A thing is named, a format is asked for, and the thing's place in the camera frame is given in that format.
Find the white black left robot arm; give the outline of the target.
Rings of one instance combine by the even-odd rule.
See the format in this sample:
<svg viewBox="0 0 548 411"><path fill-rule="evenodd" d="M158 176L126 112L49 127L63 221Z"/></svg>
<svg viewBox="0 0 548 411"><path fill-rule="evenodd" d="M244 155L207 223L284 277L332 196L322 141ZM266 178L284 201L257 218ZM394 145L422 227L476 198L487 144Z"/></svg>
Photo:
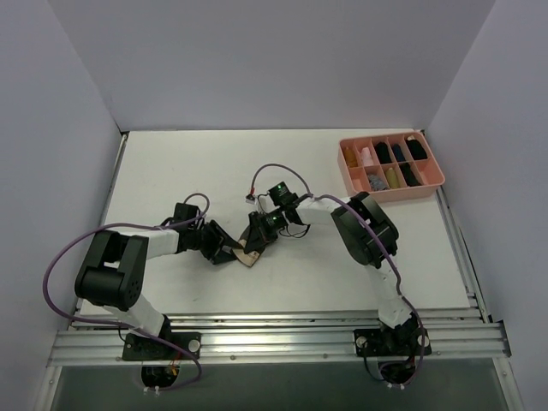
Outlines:
<svg viewBox="0 0 548 411"><path fill-rule="evenodd" d="M76 277L78 297L103 307L143 335L142 349L153 359L172 350L170 322L142 294L150 259L198 251L214 265L235 260L242 245L220 225L193 217L188 223L174 217L141 232L101 230L94 235Z"/></svg>

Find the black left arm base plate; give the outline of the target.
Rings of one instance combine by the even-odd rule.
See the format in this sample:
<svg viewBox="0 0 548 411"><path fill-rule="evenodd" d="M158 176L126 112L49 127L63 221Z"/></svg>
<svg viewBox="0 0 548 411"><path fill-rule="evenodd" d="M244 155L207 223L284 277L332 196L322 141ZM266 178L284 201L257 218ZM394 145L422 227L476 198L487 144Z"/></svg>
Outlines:
<svg viewBox="0 0 548 411"><path fill-rule="evenodd" d="M199 332L176 332L168 338L168 341L198 359L201 338L202 335ZM125 361L190 360L187 354L182 354L177 349L134 333L128 333L125 336L122 359Z"/></svg>

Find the brown underwear cream waistband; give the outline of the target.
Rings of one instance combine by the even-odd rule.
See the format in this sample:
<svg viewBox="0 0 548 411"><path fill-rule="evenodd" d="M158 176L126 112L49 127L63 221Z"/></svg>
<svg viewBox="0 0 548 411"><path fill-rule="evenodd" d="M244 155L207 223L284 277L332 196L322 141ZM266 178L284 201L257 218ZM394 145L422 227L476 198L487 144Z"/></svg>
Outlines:
<svg viewBox="0 0 548 411"><path fill-rule="evenodd" d="M251 268L261 257L265 251L265 247L259 248L255 251L247 253L244 248L247 245L247 238L249 237L250 227L247 226L244 231L241 233L240 238L237 240L240 248L234 247L232 253L235 258L244 264L246 267Z"/></svg>

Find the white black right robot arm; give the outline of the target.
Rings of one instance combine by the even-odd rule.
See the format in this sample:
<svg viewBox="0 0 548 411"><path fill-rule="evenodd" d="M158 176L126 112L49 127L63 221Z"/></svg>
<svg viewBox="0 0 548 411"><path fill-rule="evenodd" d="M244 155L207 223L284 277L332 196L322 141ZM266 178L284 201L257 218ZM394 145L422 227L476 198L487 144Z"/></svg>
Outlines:
<svg viewBox="0 0 548 411"><path fill-rule="evenodd" d="M290 224L332 225L349 255L365 266L378 302L378 319L384 327L380 342L397 354L411 343L405 325L422 326L416 308L402 292L402 276L395 264L399 232L378 202L366 192L338 198L330 194L301 197L290 194L273 211L252 211L241 235L244 253L262 253Z"/></svg>

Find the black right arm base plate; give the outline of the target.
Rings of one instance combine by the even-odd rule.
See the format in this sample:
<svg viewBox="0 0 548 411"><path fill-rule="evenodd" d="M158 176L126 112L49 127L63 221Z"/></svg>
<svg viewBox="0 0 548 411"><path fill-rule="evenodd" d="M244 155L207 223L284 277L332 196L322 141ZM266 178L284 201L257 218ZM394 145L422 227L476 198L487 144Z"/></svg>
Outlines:
<svg viewBox="0 0 548 411"><path fill-rule="evenodd" d="M355 352L359 357L409 357L419 356L422 347L422 332L418 325L405 329L381 327L354 329Z"/></svg>

